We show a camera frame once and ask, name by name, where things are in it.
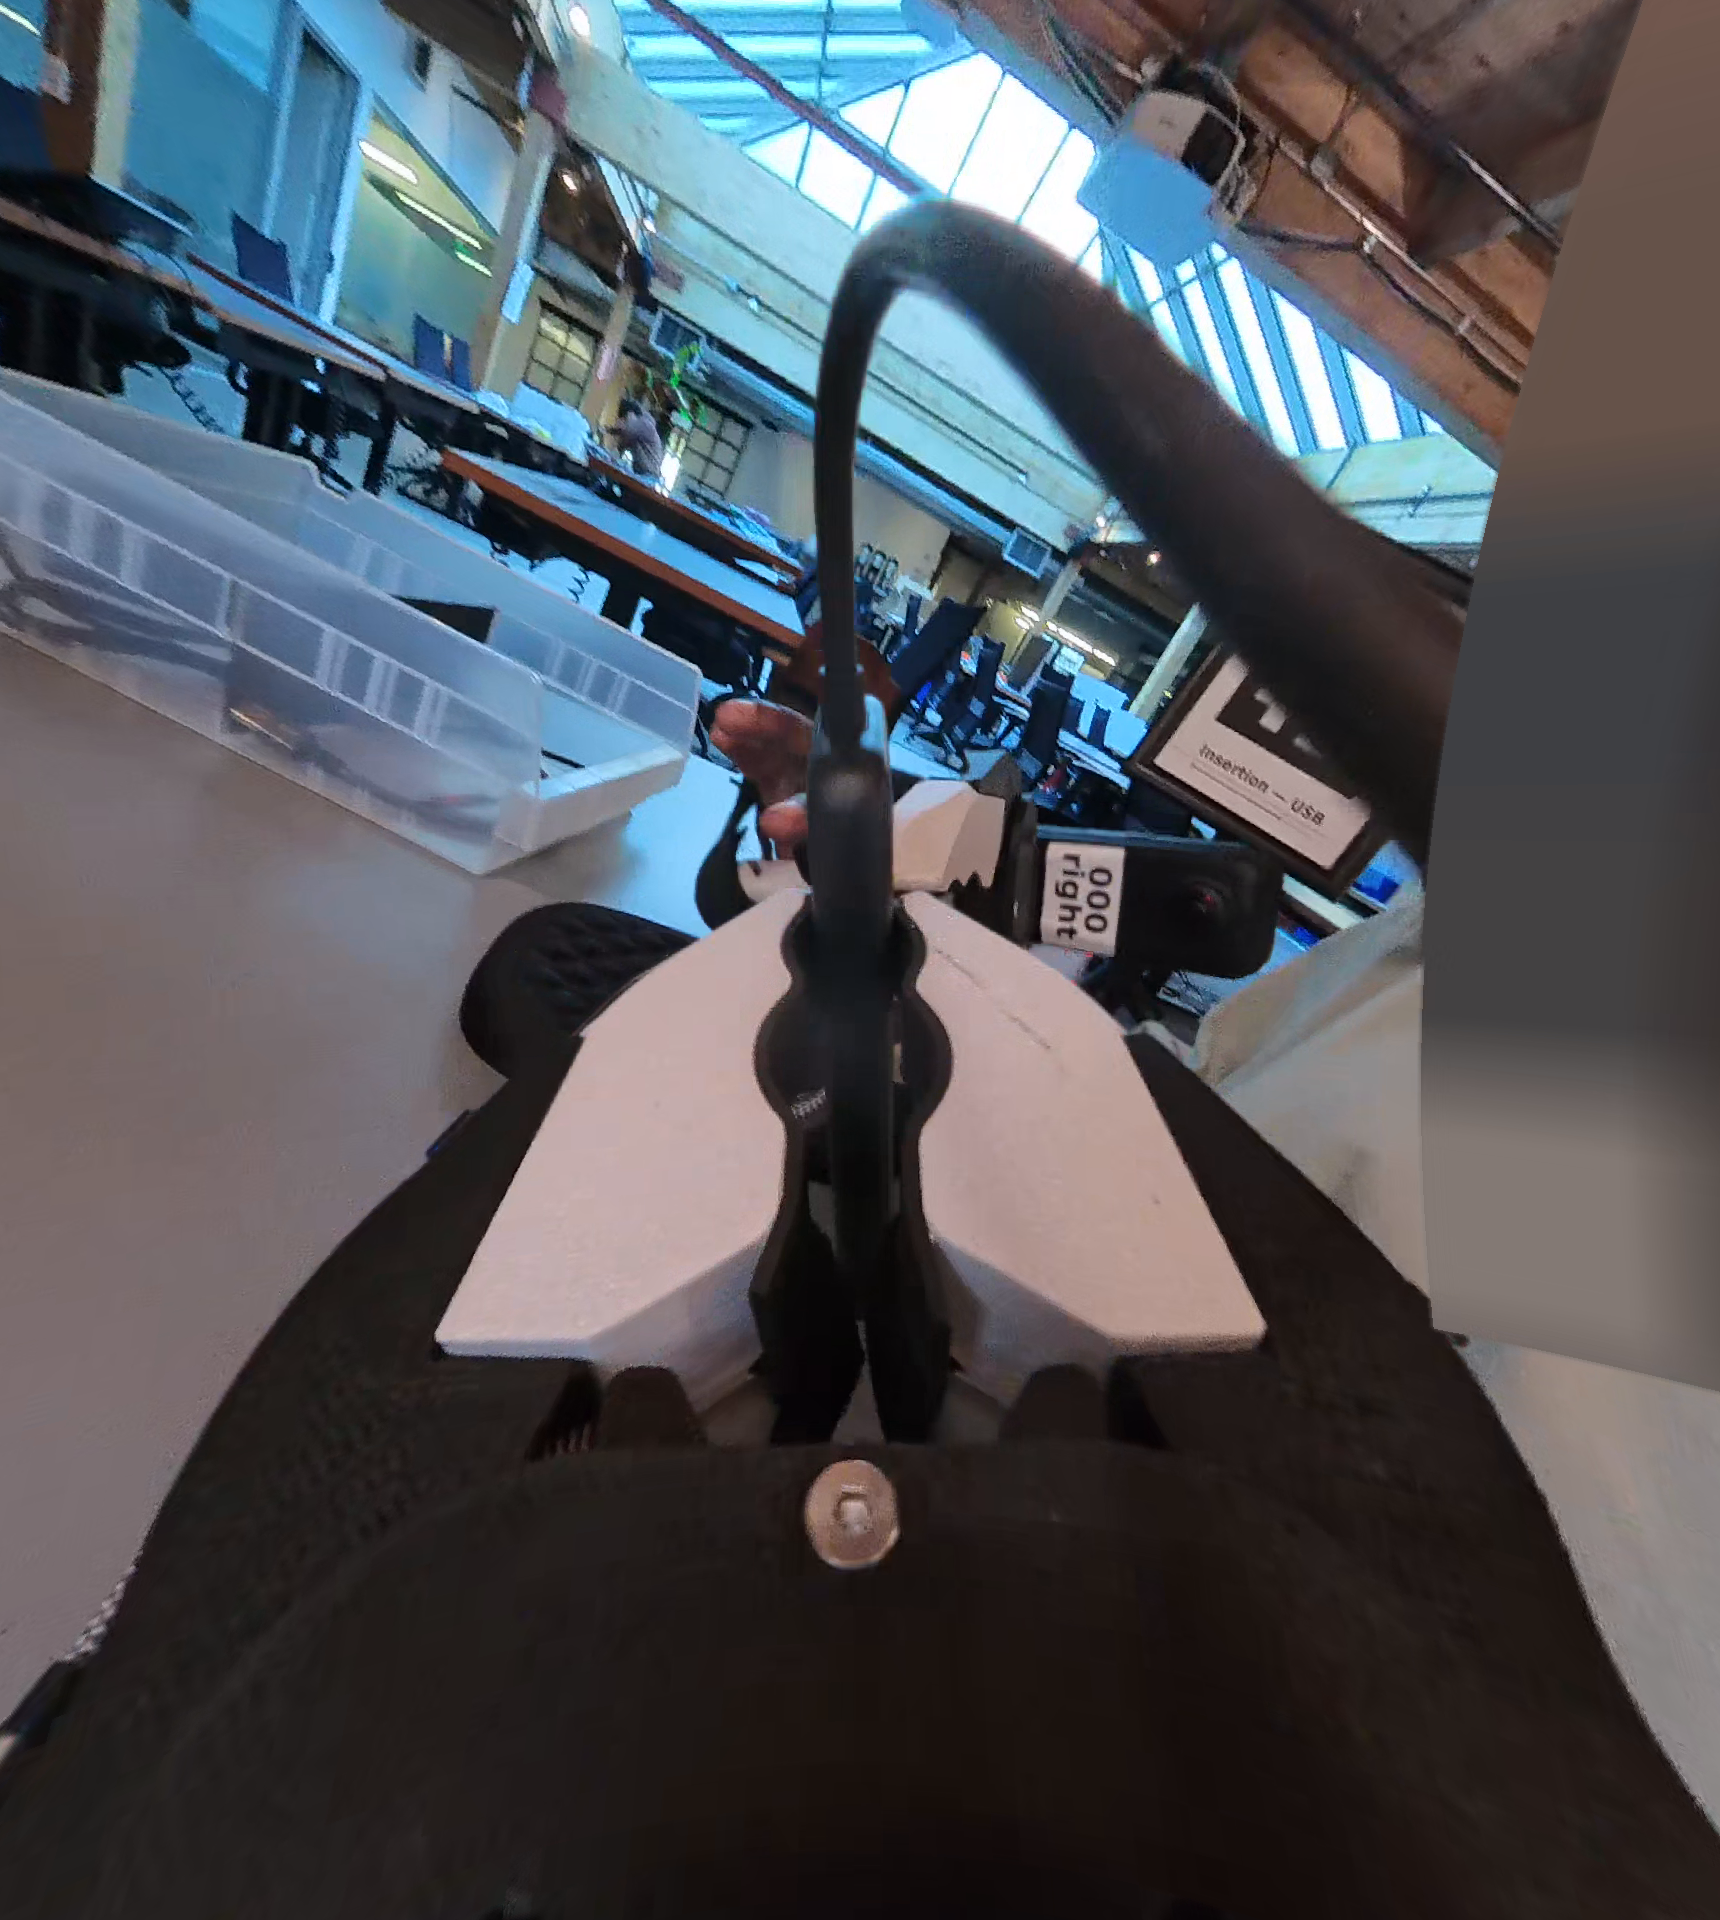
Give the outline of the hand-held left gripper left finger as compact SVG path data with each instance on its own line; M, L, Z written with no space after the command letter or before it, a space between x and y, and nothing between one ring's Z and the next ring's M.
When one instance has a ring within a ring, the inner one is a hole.
M436 1323L449 1359L670 1371L698 1411L763 1375L775 1436L829 1438L851 1407L857 1328L840 1297L799 1358L755 1322L781 1221L786 1119L755 1039L791 985L771 895L626 983L576 1047Z

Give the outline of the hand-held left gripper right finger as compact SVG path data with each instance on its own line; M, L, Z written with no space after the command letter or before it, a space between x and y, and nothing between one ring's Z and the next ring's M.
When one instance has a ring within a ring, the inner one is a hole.
M943 900L904 910L914 990L949 1050L920 1126L920 1208L964 1379L1009 1403L1052 1366L1258 1348L1264 1315L1124 1029Z

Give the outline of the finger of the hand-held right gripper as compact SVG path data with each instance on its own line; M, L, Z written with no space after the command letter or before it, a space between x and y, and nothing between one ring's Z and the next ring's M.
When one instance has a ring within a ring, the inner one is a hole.
M990 903L1023 804L968 779L914 779L891 807L891 892Z

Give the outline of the clear plastic bin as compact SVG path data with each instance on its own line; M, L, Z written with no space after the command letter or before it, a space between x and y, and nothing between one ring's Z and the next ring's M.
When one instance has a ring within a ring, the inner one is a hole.
M701 695L434 516L4 368L0 634L476 876L672 789Z

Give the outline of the person's right hand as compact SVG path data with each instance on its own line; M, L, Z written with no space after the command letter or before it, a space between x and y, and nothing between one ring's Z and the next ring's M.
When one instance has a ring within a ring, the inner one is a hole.
M807 831L813 723L794 707L735 698L716 709L709 743L749 784L759 840L779 857L798 855Z

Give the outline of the framed marker sign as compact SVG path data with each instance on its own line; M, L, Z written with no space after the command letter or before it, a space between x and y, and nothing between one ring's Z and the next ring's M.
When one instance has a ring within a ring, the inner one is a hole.
M1124 770L1330 900L1391 841L1365 789L1221 642L1180 679Z

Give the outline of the group of dark office chairs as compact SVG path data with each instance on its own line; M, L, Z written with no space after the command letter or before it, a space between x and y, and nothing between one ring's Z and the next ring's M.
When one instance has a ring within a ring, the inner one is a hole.
M1015 749L1041 691L1063 689L1063 728L1089 707L1126 709L1171 636L1085 567L1023 579L949 555L937 584L902 595L883 660L899 689L895 735L954 773Z

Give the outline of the black quilted mat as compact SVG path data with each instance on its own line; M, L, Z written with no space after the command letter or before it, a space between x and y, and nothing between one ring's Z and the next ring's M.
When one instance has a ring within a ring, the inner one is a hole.
M590 1019L694 940L600 903L535 905L507 922L469 971L459 1036L503 1080L562 1067Z

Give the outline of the row of wooden office desks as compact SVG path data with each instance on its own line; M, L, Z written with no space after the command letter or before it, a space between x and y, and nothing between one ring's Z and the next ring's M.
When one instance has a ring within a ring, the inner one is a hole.
M404 420L414 406L456 415L459 424L493 424L473 401L437 381L339 337L332 328L286 312L278 300L193 257L146 256L132 239L103 239L96 229L80 229L4 194L0 228L12 233L18 249L41 243L63 252L78 268L88 263L106 276L150 284L163 300L177 302L207 330L226 336L222 349L238 361L271 360L275 372L287 361L303 361L348 375L373 392L385 435L393 430L392 422ZM641 603L658 612L682 607L688 616L705 612L755 638L763 665L754 675L769 686L769 698L779 688L789 688L799 704L821 694L819 639L802 636L796 602L781 587L751 578L740 564L655 527L621 506L567 482L547 480L540 470L440 442L440 472L480 488L495 516L526 521L535 540L552 541L563 555L602 576L607 584L602 603L607 619L630 621Z

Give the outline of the white ceiling projector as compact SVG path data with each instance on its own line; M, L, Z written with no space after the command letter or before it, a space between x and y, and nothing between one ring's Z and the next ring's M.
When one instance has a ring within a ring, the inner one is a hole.
M1126 248L1174 268L1251 206L1256 134L1225 93L1143 92L1096 145L1076 204Z

